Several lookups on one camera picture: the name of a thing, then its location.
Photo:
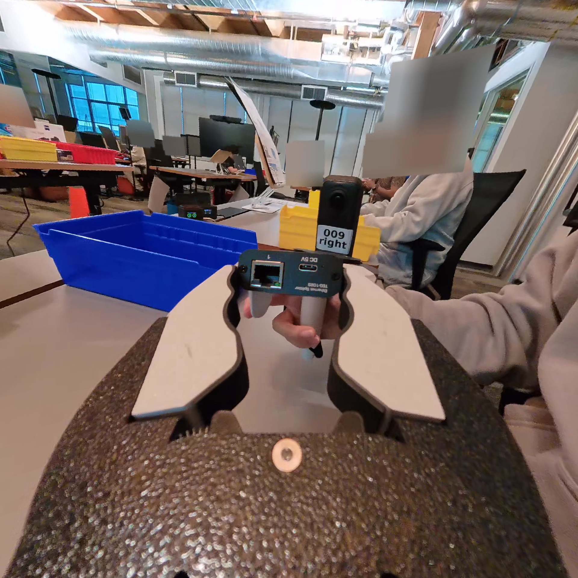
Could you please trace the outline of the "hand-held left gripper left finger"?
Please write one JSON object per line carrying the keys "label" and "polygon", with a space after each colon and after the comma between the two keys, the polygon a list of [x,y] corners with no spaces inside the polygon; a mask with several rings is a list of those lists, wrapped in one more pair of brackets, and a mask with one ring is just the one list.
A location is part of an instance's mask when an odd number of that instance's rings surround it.
{"label": "hand-held left gripper left finger", "polygon": [[249,378],[235,320],[236,272],[234,265],[223,266],[170,311],[132,418],[211,421],[246,396]]}

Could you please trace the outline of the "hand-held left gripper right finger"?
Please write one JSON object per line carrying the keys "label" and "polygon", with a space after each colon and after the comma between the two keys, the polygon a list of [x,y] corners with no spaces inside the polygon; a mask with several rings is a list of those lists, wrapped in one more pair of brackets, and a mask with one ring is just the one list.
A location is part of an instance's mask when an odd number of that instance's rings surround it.
{"label": "hand-held left gripper right finger", "polygon": [[442,423],[446,419],[409,315],[375,276],[345,265],[339,323],[327,391],[341,412],[357,412],[365,425],[394,417]]}

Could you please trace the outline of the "black ethernet splitter box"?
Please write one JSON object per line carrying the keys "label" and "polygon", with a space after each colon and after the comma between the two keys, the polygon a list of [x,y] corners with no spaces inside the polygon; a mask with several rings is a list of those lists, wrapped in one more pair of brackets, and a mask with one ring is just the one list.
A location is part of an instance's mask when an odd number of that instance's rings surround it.
{"label": "black ethernet splitter box", "polygon": [[316,251],[249,249],[237,270],[248,291],[328,299],[342,289],[343,264],[340,256]]}

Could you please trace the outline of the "person's right forearm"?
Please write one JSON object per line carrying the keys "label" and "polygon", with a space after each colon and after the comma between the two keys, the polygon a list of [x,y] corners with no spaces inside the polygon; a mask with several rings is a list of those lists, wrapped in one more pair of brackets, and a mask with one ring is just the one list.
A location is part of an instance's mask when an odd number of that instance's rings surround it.
{"label": "person's right forearm", "polygon": [[386,292],[421,321],[480,384],[577,394],[577,233],[537,254],[520,284],[499,293],[430,300]]}

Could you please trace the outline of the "grey desk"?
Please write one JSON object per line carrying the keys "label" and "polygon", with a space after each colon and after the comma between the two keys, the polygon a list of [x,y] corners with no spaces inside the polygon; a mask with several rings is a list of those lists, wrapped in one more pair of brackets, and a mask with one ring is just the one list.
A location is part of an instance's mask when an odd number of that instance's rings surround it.
{"label": "grey desk", "polygon": [[[43,470],[90,392],[165,312],[66,285],[45,250],[1,260],[1,575]],[[234,410],[245,432],[330,432],[329,352],[306,361],[272,329],[281,307],[242,319],[250,389]]]}

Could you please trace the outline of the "person's right hand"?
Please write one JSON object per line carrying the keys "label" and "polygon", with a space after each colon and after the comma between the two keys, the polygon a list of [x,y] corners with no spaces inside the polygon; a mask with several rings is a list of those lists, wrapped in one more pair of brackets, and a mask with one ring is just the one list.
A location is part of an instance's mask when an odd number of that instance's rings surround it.
{"label": "person's right hand", "polygon": [[302,297],[298,295],[274,295],[259,292],[250,292],[249,295],[271,297],[271,306],[283,306],[284,310],[272,321],[275,332],[283,336],[289,343],[299,349],[315,348],[321,340],[335,340],[341,334],[339,327],[339,311],[341,306],[338,294],[325,300],[324,319],[322,328],[315,330],[301,321]]}

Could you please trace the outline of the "yellow plastic bin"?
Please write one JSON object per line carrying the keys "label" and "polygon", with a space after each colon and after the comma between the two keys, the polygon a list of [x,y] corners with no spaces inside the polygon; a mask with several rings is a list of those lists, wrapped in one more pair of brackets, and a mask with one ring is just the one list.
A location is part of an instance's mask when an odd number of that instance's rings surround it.
{"label": "yellow plastic bin", "polygon": [[[307,205],[286,204],[279,212],[279,239],[281,249],[314,250],[319,213],[320,190],[309,192]],[[380,230],[365,224],[365,216],[359,216],[353,257],[368,263],[373,261],[380,249]]]}

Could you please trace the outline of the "black floor lamp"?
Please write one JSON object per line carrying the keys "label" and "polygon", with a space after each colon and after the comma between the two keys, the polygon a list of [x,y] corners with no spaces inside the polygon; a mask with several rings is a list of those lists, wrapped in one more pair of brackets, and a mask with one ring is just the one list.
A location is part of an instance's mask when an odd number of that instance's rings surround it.
{"label": "black floor lamp", "polygon": [[311,105],[311,107],[319,111],[319,117],[317,120],[317,127],[315,131],[315,141],[319,141],[324,112],[334,110],[336,108],[336,104],[324,99],[311,99],[309,101],[309,104]]}

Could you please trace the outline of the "blue plastic bin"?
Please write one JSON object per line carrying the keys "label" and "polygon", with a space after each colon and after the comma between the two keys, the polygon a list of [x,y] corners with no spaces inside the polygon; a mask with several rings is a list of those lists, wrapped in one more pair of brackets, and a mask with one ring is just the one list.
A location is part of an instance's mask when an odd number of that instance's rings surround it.
{"label": "blue plastic bin", "polygon": [[169,312],[254,231],[141,210],[34,225],[65,285]]}

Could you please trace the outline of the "black computer monitor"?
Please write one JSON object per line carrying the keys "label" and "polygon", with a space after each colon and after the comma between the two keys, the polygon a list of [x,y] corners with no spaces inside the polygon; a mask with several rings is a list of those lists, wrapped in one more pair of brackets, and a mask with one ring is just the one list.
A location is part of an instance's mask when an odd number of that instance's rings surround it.
{"label": "black computer monitor", "polygon": [[200,117],[199,142],[200,156],[212,157],[218,150],[229,150],[235,146],[238,154],[248,163],[254,162],[256,130],[252,124],[227,123]]}

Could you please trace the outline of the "black office chair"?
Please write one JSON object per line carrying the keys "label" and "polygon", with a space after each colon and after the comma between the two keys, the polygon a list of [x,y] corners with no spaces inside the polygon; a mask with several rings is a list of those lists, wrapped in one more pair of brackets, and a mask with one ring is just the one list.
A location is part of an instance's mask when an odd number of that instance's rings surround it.
{"label": "black office chair", "polygon": [[454,244],[446,252],[444,262],[438,267],[432,281],[424,282],[427,257],[433,252],[443,252],[442,245],[424,238],[405,243],[412,251],[411,290],[419,291],[430,298],[438,296],[441,300],[450,299],[455,271],[462,255],[510,197],[525,173],[524,169],[515,172],[474,174],[472,197],[455,232]]}

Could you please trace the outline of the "black device with green lights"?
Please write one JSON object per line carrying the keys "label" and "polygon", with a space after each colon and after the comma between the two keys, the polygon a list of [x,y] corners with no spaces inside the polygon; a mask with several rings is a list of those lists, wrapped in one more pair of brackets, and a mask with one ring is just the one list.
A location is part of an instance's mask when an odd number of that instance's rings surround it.
{"label": "black device with green lights", "polygon": [[179,205],[178,216],[190,220],[213,220],[218,218],[218,210],[215,205]]}

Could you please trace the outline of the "orange cone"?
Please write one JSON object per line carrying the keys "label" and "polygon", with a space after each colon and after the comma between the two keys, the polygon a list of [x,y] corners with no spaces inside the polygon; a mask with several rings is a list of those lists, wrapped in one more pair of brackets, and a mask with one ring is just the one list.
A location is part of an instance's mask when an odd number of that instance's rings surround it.
{"label": "orange cone", "polygon": [[68,198],[71,219],[86,218],[91,215],[87,194],[83,187],[69,187]]}

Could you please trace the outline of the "person's torso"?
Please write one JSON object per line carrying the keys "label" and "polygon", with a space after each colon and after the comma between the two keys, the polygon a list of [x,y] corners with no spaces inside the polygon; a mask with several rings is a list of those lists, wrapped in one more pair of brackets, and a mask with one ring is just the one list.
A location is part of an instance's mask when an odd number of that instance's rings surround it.
{"label": "person's torso", "polygon": [[568,312],[538,360],[542,402],[506,409],[532,473],[567,574],[577,577],[577,310]]}

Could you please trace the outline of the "long red storage bin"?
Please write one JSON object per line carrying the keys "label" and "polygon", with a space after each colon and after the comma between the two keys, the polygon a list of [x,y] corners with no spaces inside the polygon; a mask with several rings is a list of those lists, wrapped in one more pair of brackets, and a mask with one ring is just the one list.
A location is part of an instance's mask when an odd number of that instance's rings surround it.
{"label": "long red storage bin", "polygon": [[62,141],[48,141],[47,139],[42,139],[41,141],[55,145],[57,149],[57,161],[61,163],[115,165],[119,155],[118,151],[109,148]]}

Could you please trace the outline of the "wooden work table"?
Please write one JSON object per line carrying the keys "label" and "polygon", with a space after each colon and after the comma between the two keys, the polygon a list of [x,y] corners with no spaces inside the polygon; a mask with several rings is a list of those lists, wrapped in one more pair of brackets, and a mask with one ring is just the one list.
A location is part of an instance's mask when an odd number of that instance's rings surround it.
{"label": "wooden work table", "polygon": [[101,187],[115,187],[118,176],[134,173],[133,166],[59,161],[1,160],[1,169],[16,173],[16,176],[1,176],[1,190],[83,187],[91,216],[102,214]]}

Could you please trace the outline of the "long yellow storage bin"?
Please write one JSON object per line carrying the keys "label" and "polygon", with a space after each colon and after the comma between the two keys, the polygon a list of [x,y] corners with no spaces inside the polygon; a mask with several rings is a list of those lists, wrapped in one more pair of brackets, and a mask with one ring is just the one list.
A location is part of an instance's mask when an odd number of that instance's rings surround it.
{"label": "long yellow storage bin", "polygon": [[54,142],[15,136],[1,136],[1,156],[11,161],[58,162]]}

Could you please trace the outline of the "silver air duct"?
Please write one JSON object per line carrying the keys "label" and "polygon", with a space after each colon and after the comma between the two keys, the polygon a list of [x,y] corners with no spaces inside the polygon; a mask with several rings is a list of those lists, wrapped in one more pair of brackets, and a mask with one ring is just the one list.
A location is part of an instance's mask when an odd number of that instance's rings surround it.
{"label": "silver air duct", "polygon": [[76,21],[62,27],[96,62],[367,89],[386,89],[390,80],[382,57],[331,60],[321,42]]}

